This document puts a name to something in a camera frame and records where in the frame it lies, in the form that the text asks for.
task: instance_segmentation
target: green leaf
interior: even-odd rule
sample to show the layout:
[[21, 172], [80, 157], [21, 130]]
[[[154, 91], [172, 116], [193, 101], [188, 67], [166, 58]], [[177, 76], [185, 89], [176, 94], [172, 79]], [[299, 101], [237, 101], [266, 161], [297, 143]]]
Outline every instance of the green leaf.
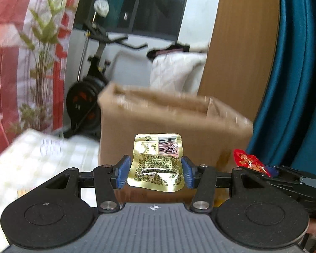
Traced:
[[39, 115], [40, 115], [40, 117], [46, 118], [47, 117], [47, 110], [45, 108], [40, 108]]
[[6, 130], [6, 133], [14, 133], [14, 134], [21, 134], [23, 132], [21, 128], [21, 124], [19, 122], [17, 123], [10, 123], [10, 127]]
[[43, 42], [48, 42], [50, 39], [53, 38], [54, 33], [56, 32], [56, 26], [53, 22], [53, 20], [49, 20], [47, 25], [42, 30], [42, 40]]
[[24, 126], [22, 127], [23, 130], [26, 130], [28, 128], [28, 122], [24, 122]]
[[36, 26], [32, 26], [32, 31], [33, 31], [33, 34], [36, 37], [36, 39], [38, 39], [40, 42], [44, 43], [43, 39], [42, 39], [42, 34]]
[[53, 66], [53, 64], [54, 64], [54, 61], [51, 61], [49, 64], [47, 64], [47, 65], [46, 65], [46, 71], [47, 71], [48, 69], [51, 69], [52, 66]]
[[36, 90], [35, 90], [35, 87], [31, 86], [29, 88], [29, 91], [30, 91], [30, 94], [32, 96], [32, 102], [35, 102], [36, 100]]
[[59, 34], [59, 31], [57, 31], [49, 40], [48, 40], [48, 43], [50, 44], [58, 44], [60, 43], [58, 38], [57, 38], [57, 35]]
[[31, 14], [33, 15], [35, 21], [37, 21], [37, 23], [39, 24], [40, 28], [43, 29], [45, 24], [44, 22], [41, 20], [39, 14], [37, 14], [37, 12], [33, 9], [29, 9], [29, 11], [31, 12]]
[[37, 79], [37, 71], [34, 68], [30, 69], [29, 77], [31, 77], [32, 79]]
[[55, 8], [55, 9], [54, 9], [54, 12], [53, 12], [53, 16], [55, 16], [55, 15], [59, 14], [59, 13], [61, 12], [61, 10], [62, 10], [62, 8], [61, 8], [61, 7], [59, 7], [59, 8]]
[[48, 5], [49, 5], [49, 8], [51, 10], [51, 15], [54, 15], [55, 5], [54, 5], [53, 0], [48, 0]]
[[22, 110], [28, 110], [28, 109], [32, 109], [31, 107], [30, 107], [30, 105], [28, 105], [28, 104], [25, 104], [25, 103], [23, 103], [22, 105], [21, 105], [21, 107], [19, 107], [19, 110], [22, 112]]
[[32, 43], [32, 40], [28, 38], [28, 36], [23, 32], [19, 32], [19, 35], [20, 38], [24, 41], [24, 43], [27, 45], [28, 49], [34, 51], [35, 45]]

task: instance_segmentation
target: metal screw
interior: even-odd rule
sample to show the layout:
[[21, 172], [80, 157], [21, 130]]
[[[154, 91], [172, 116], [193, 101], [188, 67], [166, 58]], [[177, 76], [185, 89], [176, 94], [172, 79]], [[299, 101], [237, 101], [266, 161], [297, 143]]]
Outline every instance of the metal screw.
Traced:
[[117, 204], [113, 201], [105, 201], [100, 204], [100, 207], [105, 210], [113, 210], [117, 207]]
[[208, 209], [210, 207], [210, 204], [208, 202], [204, 201], [197, 201], [193, 203], [193, 207], [196, 209]]

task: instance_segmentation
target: white wall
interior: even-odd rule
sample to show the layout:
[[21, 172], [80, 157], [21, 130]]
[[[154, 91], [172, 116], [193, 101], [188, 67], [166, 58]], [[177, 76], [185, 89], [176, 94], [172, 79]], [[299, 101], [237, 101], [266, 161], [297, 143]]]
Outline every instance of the white wall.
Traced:
[[187, 0], [178, 41], [194, 44], [212, 37], [219, 0]]
[[[195, 44], [199, 42], [210, 42], [219, 0], [187, 0], [185, 12], [179, 32], [178, 41], [184, 44]], [[73, 30], [69, 42], [68, 58], [65, 74], [65, 96], [69, 87], [76, 81], [78, 66], [85, 42], [84, 32]], [[146, 53], [153, 48], [165, 48], [171, 41], [162, 39], [129, 35], [128, 43], [131, 45], [148, 44], [148, 48], [142, 50], [130, 50], [117, 44], [108, 45], [103, 53], [101, 63], [108, 59], [112, 64], [108, 67], [106, 76], [123, 85], [149, 85], [151, 62]], [[87, 56], [93, 55], [98, 47], [98, 42], [90, 40]], [[85, 59], [82, 68], [82, 77], [89, 69], [89, 63]], [[64, 108], [64, 125], [70, 124], [66, 107]]]

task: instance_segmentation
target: white cloth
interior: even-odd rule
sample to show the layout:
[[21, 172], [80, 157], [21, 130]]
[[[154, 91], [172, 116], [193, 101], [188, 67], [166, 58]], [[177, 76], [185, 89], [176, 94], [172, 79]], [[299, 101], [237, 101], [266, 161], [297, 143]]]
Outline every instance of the white cloth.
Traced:
[[107, 0], [96, 0], [94, 10], [101, 17], [106, 17], [109, 13], [109, 3]]
[[197, 93], [207, 54], [173, 52], [157, 56], [152, 63], [150, 88]]
[[199, 42], [199, 43], [191, 44], [190, 49], [188, 51], [207, 53], [209, 48], [210, 48], [209, 42]]
[[[39, 186], [69, 167], [92, 171], [98, 166], [98, 146], [89, 147], [32, 129], [25, 131], [0, 155], [0, 217], [17, 199], [17, 191]], [[96, 206], [95, 191], [82, 189], [81, 198]], [[0, 226], [0, 252], [8, 242]]]

